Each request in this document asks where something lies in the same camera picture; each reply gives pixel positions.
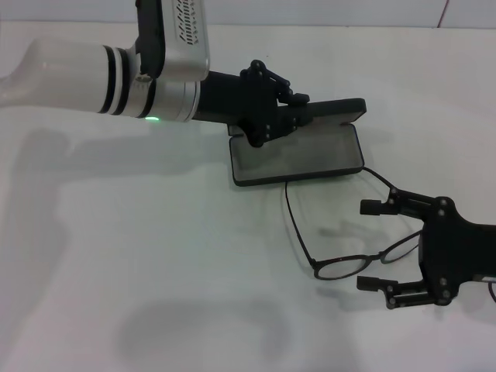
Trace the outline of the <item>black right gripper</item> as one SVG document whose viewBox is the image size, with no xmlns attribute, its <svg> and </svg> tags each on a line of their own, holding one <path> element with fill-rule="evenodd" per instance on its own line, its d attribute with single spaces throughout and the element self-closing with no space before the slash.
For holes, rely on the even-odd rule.
<svg viewBox="0 0 496 372">
<path fill-rule="evenodd" d="M 382 291 L 388 309 L 448 305 L 468 282 L 495 282 L 495 226 L 469 222 L 448 197 L 391 188 L 387 200 L 364 199 L 361 215 L 425 217 L 419 246 L 423 281 L 359 276 L 359 291 Z"/>
</svg>

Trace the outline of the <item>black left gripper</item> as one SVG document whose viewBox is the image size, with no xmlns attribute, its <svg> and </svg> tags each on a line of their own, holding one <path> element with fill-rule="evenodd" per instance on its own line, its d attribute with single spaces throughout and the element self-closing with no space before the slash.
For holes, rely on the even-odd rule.
<svg viewBox="0 0 496 372">
<path fill-rule="evenodd" d="M 240 128 L 251 146 L 263 146 L 279 135 L 291 134 L 310 123 L 309 96 L 295 93 L 289 80 L 269 70 L 260 60 L 238 75 L 210 71 L 201 82 L 200 98 L 193 119 Z"/>
</svg>

